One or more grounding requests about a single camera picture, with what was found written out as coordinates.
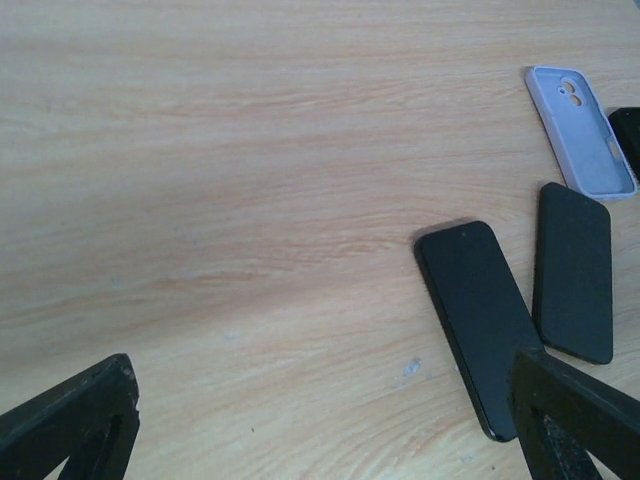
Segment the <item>black bare phone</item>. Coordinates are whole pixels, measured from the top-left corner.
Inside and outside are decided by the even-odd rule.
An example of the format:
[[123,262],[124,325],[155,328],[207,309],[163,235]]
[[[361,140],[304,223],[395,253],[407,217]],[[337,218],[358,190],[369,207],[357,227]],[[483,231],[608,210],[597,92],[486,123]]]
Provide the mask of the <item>black bare phone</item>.
[[553,182],[538,197],[532,317],[546,345],[593,364],[612,361],[610,214]]

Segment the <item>black phone case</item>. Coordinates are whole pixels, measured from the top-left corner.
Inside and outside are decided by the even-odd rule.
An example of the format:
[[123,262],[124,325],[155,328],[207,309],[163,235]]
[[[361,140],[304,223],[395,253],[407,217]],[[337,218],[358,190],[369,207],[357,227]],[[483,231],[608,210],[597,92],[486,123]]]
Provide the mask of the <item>black phone case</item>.
[[640,108],[623,107],[608,116],[609,123],[636,179],[640,177]]

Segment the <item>lilac phone case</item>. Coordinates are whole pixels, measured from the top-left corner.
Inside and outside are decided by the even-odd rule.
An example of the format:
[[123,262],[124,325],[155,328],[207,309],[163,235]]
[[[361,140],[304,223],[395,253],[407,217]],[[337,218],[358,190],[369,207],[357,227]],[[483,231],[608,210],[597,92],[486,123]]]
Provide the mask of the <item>lilac phone case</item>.
[[633,197],[631,167],[583,73],[537,65],[524,80],[567,187],[598,201]]

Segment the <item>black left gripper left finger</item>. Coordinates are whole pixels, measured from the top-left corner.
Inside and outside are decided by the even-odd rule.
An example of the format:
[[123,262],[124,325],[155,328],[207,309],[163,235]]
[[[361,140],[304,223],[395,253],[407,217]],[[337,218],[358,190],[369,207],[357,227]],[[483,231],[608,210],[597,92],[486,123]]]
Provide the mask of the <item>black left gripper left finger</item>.
[[122,479],[140,428],[128,355],[94,364],[1,415],[1,477]]

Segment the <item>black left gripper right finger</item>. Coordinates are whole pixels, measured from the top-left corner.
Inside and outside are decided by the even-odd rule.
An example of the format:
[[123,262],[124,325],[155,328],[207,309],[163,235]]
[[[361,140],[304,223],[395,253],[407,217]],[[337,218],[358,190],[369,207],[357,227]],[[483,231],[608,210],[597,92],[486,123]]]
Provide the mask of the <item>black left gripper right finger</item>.
[[639,477],[639,401],[542,351],[520,350],[509,406],[533,479]]

